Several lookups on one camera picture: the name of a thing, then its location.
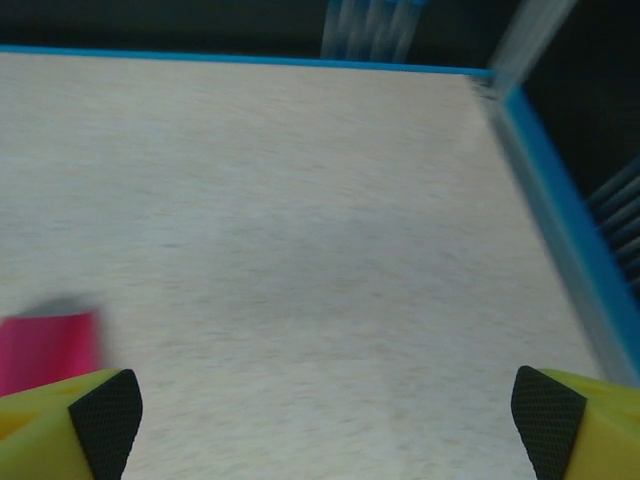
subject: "blurry object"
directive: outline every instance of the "blurry object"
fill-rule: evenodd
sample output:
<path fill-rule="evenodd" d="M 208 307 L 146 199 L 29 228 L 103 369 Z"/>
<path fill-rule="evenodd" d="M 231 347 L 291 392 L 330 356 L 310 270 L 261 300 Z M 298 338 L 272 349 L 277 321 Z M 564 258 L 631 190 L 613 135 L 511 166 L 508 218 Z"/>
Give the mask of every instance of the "blurry object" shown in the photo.
<path fill-rule="evenodd" d="M 101 368 L 98 309 L 58 298 L 0 325 L 0 396 Z"/>
<path fill-rule="evenodd" d="M 322 58 L 404 63 L 428 0 L 331 0 Z"/>
<path fill-rule="evenodd" d="M 117 480 L 142 419 L 132 370 L 101 370 L 0 398 L 0 478 Z"/>
<path fill-rule="evenodd" d="M 640 390 L 522 367 L 511 410 L 539 480 L 640 477 Z"/>

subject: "dark background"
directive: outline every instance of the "dark background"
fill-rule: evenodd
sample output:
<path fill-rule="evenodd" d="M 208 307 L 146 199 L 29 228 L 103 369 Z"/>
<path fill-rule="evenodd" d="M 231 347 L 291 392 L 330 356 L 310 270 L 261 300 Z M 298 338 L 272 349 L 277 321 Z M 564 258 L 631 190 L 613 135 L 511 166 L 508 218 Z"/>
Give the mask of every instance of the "dark background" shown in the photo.
<path fill-rule="evenodd" d="M 640 6 L 582 0 L 525 83 L 588 196 L 640 154 Z"/>
<path fill-rule="evenodd" d="M 431 0 L 408 63 L 484 67 L 521 0 Z M 0 43 L 318 58 L 327 0 L 0 0 Z"/>

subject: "blue border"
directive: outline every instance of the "blue border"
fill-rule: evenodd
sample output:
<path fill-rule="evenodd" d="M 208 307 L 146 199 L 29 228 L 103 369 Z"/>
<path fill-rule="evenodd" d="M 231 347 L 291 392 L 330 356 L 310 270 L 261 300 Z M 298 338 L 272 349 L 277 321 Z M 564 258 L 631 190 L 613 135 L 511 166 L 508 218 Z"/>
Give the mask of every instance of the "blue border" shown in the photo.
<path fill-rule="evenodd" d="M 596 292 L 632 367 L 640 372 L 640 315 L 622 272 L 526 94 L 515 89 L 507 97 L 505 109 L 581 262 L 585 280 Z"/>
<path fill-rule="evenodd" d="M 76 57 L 132 58 L 145 60 L 174 60 L 181 62 L 246 63 L 254 65 L 285 65 L 295 67 L 348 68 L 356 70 L 386 70 L 390 72 L 443 73 L 452 75 L 468 75 L 471 77 L 489 77 L 491 75 L 491 71 L 485 68 L 446 67 L 437 65 L 407 65 L 402 63 L 350 62 L 342 60 L 320 60 L 311 58 L 150 52 L 139 50 L 31 47 L 23 45 L 0 44 L 0 53 L 71 55 Z"/>

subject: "white particle board floor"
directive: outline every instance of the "white particle board floor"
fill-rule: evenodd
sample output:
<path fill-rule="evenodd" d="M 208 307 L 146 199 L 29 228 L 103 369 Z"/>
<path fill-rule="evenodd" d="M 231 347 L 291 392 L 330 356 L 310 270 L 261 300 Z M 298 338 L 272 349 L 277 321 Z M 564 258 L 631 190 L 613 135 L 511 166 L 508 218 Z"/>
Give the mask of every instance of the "white particle board floor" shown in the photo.
<path fill-rule="evenodd" d="M 595 375 L 456 76 L 0 55 L 0 311 L 108 307 L 142 479 L 533 479 L 516 369 Z"/>

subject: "silver bar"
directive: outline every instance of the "silver bar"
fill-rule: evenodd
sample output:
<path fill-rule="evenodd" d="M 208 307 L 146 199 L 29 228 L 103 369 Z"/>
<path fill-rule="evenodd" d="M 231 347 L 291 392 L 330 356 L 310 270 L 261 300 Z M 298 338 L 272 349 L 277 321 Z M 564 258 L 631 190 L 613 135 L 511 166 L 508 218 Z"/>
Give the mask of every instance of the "silver bar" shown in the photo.
<path fill-rule="evenodd" d="M 347 27 L 347 60 L 359 60 L 362 47 L 365 44 L 365 18 L 364 12 L 356 11 L 351 16 L 351 23 Z"/>
<path fill-rule="evenodd" d="M 625 191 L 628 191 L 629 189 L 634 190 L 634 185 L 637 185 L 638 182 L 640 182 L 638 174 L 640 174 L 640 157 L 636 157 L 629 165 L 624 167 L 621 171 L 607 180 L 604 185 L 600 186 L 595 192 L 593 192 L 587 200 L 589 205 L 597 205 L 611 195 L 612 192 L 618 190 L 611 198 L 598 206 L 598 208 L 603 208 L 606 204 L 612 202 L 615 197 L 624 196 Z"/>
<path fill-rule="evenodd" d="M 374 51 L 377 46 L 376 42 L 380 42 L 378 36 L 378 30 L 381 24 L 385 23 L 384 18 L 384 1 L 385 0 L 371 0 L 369 11 L 364 23 L 364 38 L 365 38 L 365 57 L 367 60 L 374 61 Z"/>
<path fill-rule="evenodd" d="M 385 10 L 384 14 L 380 14 L 380 20 L 374 30 L 373 38 L 371 40 L 371 52 L 369 54 L 369 60 L 372 62 L 380 62 L 384 59 L 384 54 L 389 48 L 392 41 L 389 34 L 391 28 L 391 16 Z"/>
<path fill-rule="evenodd" d="M 527 0 L 496 50 L 494 88 L 504 98 L 525 81 L 577 0 Z"/>
<path fill-rule="evenodd" d="M 327 7 L 322 35 L 321 58 L 334 58 L 338 47 L 347 41 L 355 13 L 354 0 L 332 0 Z"/>
<path fill-rule="evenodd" d="M 421 7 L 412 4 L 409 0 L 404 0 L 402 8 L 404 10 L 404 18 L 400 31 L 396 33 L 397 40 L 395 51 L 393 52 L 393 63 L 404 63 L 407 59 L 421 13 Z"/>

